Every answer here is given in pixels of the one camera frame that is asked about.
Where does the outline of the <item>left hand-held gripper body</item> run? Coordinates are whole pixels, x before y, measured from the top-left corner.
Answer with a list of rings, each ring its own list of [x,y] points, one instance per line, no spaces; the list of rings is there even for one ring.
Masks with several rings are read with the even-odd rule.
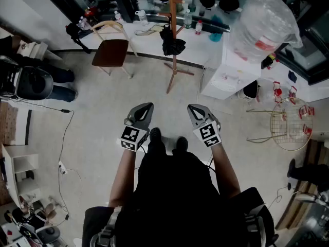
[[[124,129],[121,134],[120,145],[122,148],[137,152],[142,144],[146,141],[149,129],[144,130],[140,125],[132,125],[126,118],[124,120]]]

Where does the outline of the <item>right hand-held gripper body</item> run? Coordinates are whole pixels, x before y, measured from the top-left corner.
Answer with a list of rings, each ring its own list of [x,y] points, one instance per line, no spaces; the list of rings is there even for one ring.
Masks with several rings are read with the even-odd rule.
[[[221,124],[218,119],[212,114],[213,121],[193,130],[197,138],[203,142],[206,147],[212,147],[222,143],[220,137]]]

